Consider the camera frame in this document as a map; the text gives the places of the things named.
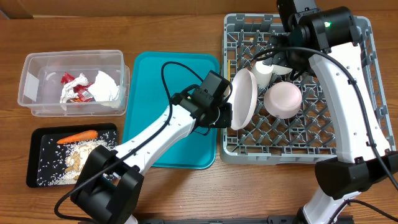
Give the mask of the orange carrot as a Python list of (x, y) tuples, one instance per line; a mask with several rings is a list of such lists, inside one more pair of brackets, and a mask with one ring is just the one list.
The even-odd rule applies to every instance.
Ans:
[(57, 141), (57, 144), (68, 144), (78, 141), (87, 141), (87, 140), (96, 139), (97, 137), (98, 137), (97, 131), (89, 130), (60, 139)]

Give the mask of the teal plastic tray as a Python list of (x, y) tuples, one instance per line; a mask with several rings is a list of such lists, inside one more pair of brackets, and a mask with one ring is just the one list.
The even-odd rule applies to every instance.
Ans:
[[(201, 78), (210, 70), (220, 71), (218, 60), (208, 54), (172, 52), (144, 52), (134, 62), (129, 101), (124, 123), (122, 142), (132, 139), (153, 123), (168, 105), (161, 79), (165, 62), (180, 62), (191, 68)], [(216, 159), (217, 130), (204, 135), (205, 128), (174, 144), (157, 162), (155, 167), (179, 169), (206, 169)]]

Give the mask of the white bowl with food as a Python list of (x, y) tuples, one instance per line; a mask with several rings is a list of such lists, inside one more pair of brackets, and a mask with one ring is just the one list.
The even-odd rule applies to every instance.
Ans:
[(273, 65), (273, 72), (276, 75), (286, 75), (292, 72), (292, 69), (285, 66)]

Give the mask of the pink bowl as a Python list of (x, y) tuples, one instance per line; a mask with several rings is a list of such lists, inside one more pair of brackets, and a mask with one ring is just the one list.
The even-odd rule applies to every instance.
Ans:
[(290, 82), (279, 82), (270, 87), (264, 95), (264, 107), (276, 118), (294, 117), (300, 110), (302, 93)]

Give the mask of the pink plate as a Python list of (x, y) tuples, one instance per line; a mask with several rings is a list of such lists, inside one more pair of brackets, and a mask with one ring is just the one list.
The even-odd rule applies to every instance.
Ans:
[(232, 81), (232, 94), (228, 100), (232, 105), (231, 129), (245, 128), (254, 115), (257, 103), (257, 81), (254, 74), (242, 68)]

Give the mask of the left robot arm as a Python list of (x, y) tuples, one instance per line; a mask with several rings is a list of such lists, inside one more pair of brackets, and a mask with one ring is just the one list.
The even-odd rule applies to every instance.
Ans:
[(95, 148), (88, 156), (71, 201), (89, 223), (137, 223), (137, 205), (144, 176), (175, 143), (196, 128), (225, 128), (232, 105), (221, 93), (196, 87), (169, 96), (163, 114), (137, 136), (108, 150)]

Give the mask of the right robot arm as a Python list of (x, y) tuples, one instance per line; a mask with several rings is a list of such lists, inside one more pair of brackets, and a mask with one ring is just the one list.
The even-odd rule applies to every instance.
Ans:
[(361, 36), (347, 7), (323, 11), (313, 1), (278, 1), (285, 35), (275, 53), (313, 73), (323, 90), (336, 157), (316, 163), (318, 190), (295, 223), (334, 223), (360, 193), (397, 172), (397, 153), (379, 126), (361, 63)]

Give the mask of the white paper cup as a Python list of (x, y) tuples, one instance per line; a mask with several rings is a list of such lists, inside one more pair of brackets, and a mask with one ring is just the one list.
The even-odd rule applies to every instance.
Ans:
[(273, 70), (273, 65), (265, 65), (261, 61), (253, 65), (251, 72), (255, 76), (259, 88), (266, 88), (269, 85)]

